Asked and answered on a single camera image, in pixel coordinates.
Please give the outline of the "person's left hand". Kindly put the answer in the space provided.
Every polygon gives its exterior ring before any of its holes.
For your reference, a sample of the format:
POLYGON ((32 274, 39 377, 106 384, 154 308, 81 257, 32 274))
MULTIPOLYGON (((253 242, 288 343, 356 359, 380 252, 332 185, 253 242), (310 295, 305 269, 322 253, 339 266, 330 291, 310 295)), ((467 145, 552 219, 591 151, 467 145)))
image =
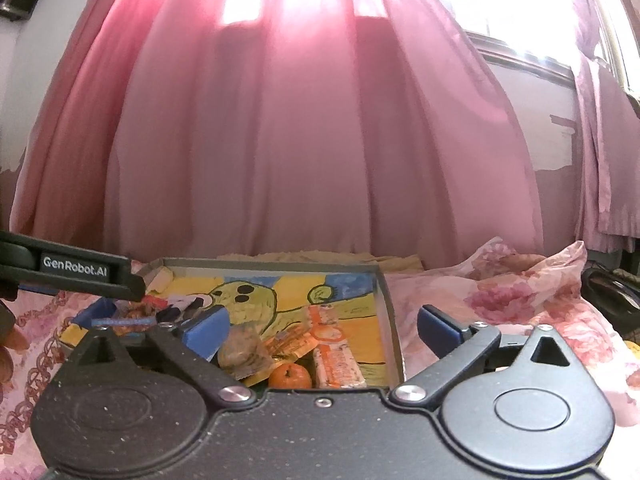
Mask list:
POLYGON ((13 376, 14 365, 11 351, 23 352, 29 349, 29 342, 16 327, 16 318, 5 304, 1 304, 0 333, 0 382, 6 384, 13 376))

